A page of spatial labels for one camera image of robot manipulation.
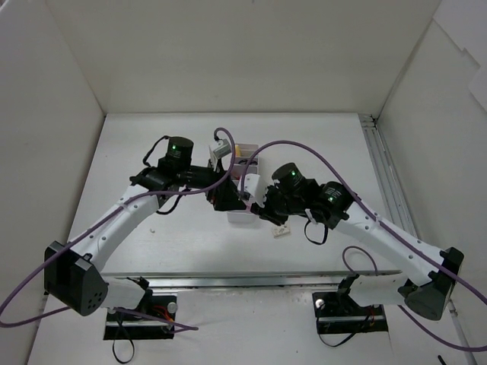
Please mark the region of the front aluminium rail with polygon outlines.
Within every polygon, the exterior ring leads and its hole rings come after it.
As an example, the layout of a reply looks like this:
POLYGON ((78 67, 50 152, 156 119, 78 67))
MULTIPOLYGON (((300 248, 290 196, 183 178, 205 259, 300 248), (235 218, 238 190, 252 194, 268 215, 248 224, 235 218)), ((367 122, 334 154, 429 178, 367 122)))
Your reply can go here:
POLYGON ((149 287, 158 290, 230 290, 336 287, 350 271, 267 271, 234 273, 108 273, 108 280, 144 278, 149 287))

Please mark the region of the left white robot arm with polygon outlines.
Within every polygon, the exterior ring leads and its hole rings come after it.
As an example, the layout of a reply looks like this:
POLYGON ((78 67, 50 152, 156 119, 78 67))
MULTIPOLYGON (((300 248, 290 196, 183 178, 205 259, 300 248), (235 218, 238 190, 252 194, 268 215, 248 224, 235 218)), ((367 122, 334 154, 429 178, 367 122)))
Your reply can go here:
POLYGON ((101 272, 111 255, 146 218, 161 214, 167 201, 203 193, 216 211, 245 208, 222 158, 235 156, 232 138, 217 138, 210 144, 204 167, 192 164, 193 142, 166 137, 167 152, 154 166, 130 177, 119 201, 86 233, 70 243, 51 243, 45 251, 44 289, 68 308, 89 316, 99 308, 123 308, 135 319, 152 309, 151 290, 144 278, 109 279, 101 272))

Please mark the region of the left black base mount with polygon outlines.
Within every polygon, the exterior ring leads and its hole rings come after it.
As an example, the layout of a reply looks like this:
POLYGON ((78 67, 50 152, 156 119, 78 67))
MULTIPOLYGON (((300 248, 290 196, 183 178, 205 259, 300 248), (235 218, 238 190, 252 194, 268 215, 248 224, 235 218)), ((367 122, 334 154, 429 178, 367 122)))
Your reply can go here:
MULTIPOLYGON (((148 305, 145 313, 173 321, 176 319, 177 296, 174 294, 155 294, 152 303, 148 305)), ((168 340, 173 339, 175 330, 174 325, 170 325, 160 320, 146 319, 140 315, 115 312, 107 313, 103 340, 168 340)))

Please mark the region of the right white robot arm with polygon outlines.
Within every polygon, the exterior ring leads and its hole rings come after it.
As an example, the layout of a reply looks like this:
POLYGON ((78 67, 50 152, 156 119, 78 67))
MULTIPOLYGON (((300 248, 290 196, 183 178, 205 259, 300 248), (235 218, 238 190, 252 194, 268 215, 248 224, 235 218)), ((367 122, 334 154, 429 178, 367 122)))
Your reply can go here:
POLYGON ((340 182, 319 184, 305 178, 294 163, 279 167, 268 184, 258 174, 243 180, 243 190, 252 202, 251 212, 277 226, 290 216, 322 224, 327 230, 350 236, 379 254, 401 271, 388 284, 366 285, 352 280, 336 295, 341 311, 354 313, 362 306, 380 302, 404 304, 424 319, 438 321, 445 310, 464 254, 454 248, 440 249, 416 237, 353 199, 340 182))

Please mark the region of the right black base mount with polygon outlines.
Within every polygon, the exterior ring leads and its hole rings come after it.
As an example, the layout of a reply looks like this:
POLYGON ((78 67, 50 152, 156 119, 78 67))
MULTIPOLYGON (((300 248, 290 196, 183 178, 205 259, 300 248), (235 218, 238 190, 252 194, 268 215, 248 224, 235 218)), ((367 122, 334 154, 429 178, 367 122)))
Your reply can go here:
POLYGON ((359 306, 348 295, 314 292, 314 315, 318 335, 350 335, 388 332, 384 307, 359 306))

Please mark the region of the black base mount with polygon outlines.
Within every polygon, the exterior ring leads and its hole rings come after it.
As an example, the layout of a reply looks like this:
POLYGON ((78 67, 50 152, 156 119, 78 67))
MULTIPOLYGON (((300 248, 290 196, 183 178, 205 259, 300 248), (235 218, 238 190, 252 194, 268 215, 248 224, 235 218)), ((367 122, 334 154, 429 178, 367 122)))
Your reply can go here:
POLYGON ((350 335, 388 332, 384 307, 359 306, 348 295, 314 292, 314 315, 318 335, 350 335))
MULTIPOLYGON (((177 296, 174 294, 155 294, 152 303, 148 305, 145 313, 173 321, 176 319, 177 296)), ((160 320, 146 319, 140 315, 115 312, 107 313, 103 340, 168 340, 173 339, 175 330, 174 325, 170 325, 160 320)))

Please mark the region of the small white eraser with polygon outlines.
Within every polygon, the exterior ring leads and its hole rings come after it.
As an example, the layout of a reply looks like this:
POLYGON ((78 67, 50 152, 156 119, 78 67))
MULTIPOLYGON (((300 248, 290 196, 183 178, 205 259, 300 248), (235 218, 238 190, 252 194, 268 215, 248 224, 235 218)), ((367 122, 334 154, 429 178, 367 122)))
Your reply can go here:
POLYGON ((271 231, 274 239, 282 238, 291 234, 291 229, 287 224, 272 227, 271 231))

